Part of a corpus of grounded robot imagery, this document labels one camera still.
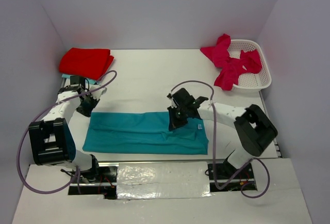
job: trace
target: laundry basket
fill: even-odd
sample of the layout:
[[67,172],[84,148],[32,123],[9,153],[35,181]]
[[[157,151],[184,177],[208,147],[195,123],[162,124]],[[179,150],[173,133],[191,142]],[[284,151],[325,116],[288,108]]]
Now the laundry basket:
[[272,83],[272,78],[265,60],[265,57],[261,51],[260,46],[250,40],[233,39],[228,52],[230,57],[239,59],[241,50],[244,52],[257,50],[260,56],[262,69],[258,74],[243,73],[238,78],[238,85],[233,85],[233,92],[258,92],[264,88],[269,87]]

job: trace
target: white wall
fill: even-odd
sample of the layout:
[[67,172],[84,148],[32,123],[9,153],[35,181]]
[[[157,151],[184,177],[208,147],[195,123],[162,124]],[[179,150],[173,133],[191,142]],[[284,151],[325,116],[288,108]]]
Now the white wall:
[[199,48],[256,39],[276,0],[40,0],[67,49]]
[[278,0],[260,36],[273,83],[263,92],[314,223],[329,223],[330,0]]
[[[15,158],[21,135],[60,85],[64,46],[38,0],[0,0],[0,223],[11,223],[22,183]],[[23,171],[32,161],[29,140]]]

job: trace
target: teal cloth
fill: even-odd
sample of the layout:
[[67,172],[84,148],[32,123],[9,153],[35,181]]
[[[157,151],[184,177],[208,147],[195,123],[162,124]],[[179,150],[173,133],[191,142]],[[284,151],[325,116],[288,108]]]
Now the teal cloth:
[[[68,78],[70,79],[70,77],[73,76],[73,75],[70,75],[70,74],[62,74],[62,78]],[[95,85],[95,83],[97,81],[93,80],[93,79],[90,79],[90,78],[87,78],[88,82],[91,84],[91,85]]]
[[168,112],[92,113],[83,150],[98,153],[207,154],[204,124],[169,131]]

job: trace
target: purple cable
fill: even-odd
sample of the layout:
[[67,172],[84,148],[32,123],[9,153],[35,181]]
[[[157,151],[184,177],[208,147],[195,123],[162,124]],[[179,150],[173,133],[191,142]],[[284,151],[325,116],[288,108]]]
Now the purple cable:
[[256,196],[248,196],[247,194],[245,194],[243,192],[243,189],[244,187],[246,187],[247,185],[249,184],[253,184],[253,182],[248,182],[246,184],[243,184],[242,187],[241,187],[241,192],[242,194],[245,196],[245,197],[248,197],[248,198],[259,198],[261,196],[263,196],[268,188],[269,188],[269,185],[270,185],[270,174],[269,174],[269,171],[268,171],[268,168],[266,167],[266,165],[258,158],[252,158],[250,159],[249,161],[247,161],[243,166],[241,166],[228,180],[227,182],[225,182],[223,185],[219,185],[218,184],[218,181],[217,181],[217,167],[216,167],[216,163],[217,163],[217,158],[216,158],[216,154],[217,154],[217,111],[216,111],[216,107],[215,105],[213,104],[213,96],[214,96],[214,93],[215,93],[215,90],[213,89],[213,87],[208,84],[208,83],[205,83],[205,82],[202,82],[202,81],[183,81],[181,82],[180,84],[177,84],[176,86],[174,86],[171,90],[171,93],[173,92],[173,90],[175,88],[177,88],[178,86],[180,85],[183,85],[185,83],[200,83],[200,84],[203,84],[203,85],[206,85],[208,86],[212,93],[211,93],[211,96],[210,96],[210,101],[211,101],[211,106],[212,106],[212,110],[213,110],[213,151],[212,151],[212,168],[213,168],[213,178],[214,178],[214,184],[216,186],[216,188],[218,190],[223,190],[249,163],[251,163],[254,159],[259,161],[262,166],[265,168],[266,170],[266,173],[267,173],[267,185],[266,185],[266,188],[264,189],[264,191],[262,193],[260,193],[259,195],[256,195]]
[[[107,75],[108,73],[111,73],[111,72],[114,73],[114,77],[113,77],[111,80],[109,80],[107,83],[105,83],[104,85],[102,85],[102,86],[100,86],[100,87],[98,87],[98,88],[96,88],[96,89],[94,89],[94,90],[90,90],[90,91],[83,92],[83,93],[81,93],[81,94],[79,94],[79,95],[76,95],[76,96],[72,96],[72,97],[66,98],[66,99],[64,99],[64,100],[62,100],[62,101],[60,101],[60,102],[57,102],[57,103],[53,104],[52,106],[50,106],[50,107],[46,108],[45,110],[43,110],[42,112],[40,112],[36,117],[34,117],[34,118],[32,119],[31,122],[35,122],[35,121],[36,121],[38,118],[40,118],[45,112],[49,111],[49,110],[52,109],[53,107],[55,107],[55,106],[57,106],[57,105],[59,105],[59,104],[61,104],[61,103],[63,103],[63,102],[69,101],[69,100],[74,99],[74,98],[78,98],[78,97],[85,96],[85,95],[87,95],[87,94],[90,94],[90,93],[92,93],[92,92],[98,91],[98,90],[100,90],[100,89],[106,87],[107,85],[109,85],[109,84],[110,84],[110,83],[111,83],[111,82],[117,77],[117,72],[116,72],[115,70],[110,70],[110,71],[106,72],[104,75],[102,75],[102,76],[97,80],[97,81],[99,81],[101,78],[103,78],[105,75]],[[70,179],[70,181],[69,181],[66,185],[64,185],[64,186],[62,186],[62,187],[60,187],[60,188],[58,188],[58,189],[54,189],[54,190],[50,190],[50,191],[38,190],[38,189],[35,189],[35,188],[31,187],[31,186],[26,182],[26,180],[25,180],[25,178],[24,178],[24,176],[23,176],[23,174],[22,174],[22,171],[21,171],[20,157],[21,157],[22,145],[23,145],[24,139],[25,139],[25,137],[26,137],[26,135],[27,135],[27,133],[28,133],[28,129],[29,129],[29,128],[27,127],[27,128],[25,129],[24,133],[23,133],[23,136],[22,136],[22,138],[21,138],[21,140],[20,140],[19,147],[18,147],[18,150],[17,150],[17,155],[16,155],[16,167],[17,167],[17,172],[18,172],[18,174],[19,174],[19,177],[20,177],[20,179],[21,179],[23,185],[24,185],[26,188],[28,188],[29,190],[31,190],[31,191],[33,191],[33,192],[35,192],[35,193],[39,193],[39,194],[52,194],[52,193],[56,193],[56,192],[59,192],[59,191],[65,189],[66,187],[68,187],[70,184],[72,184],[72,183],[74,182],[75,178],[77,178],[78,192],[79,192],[79,194],[81,194],[81,192],[80,192],[80,188],[79,188],[80,169],[79,169],[78,167],[76,167],[76,173],[75,173],[74,176]]]

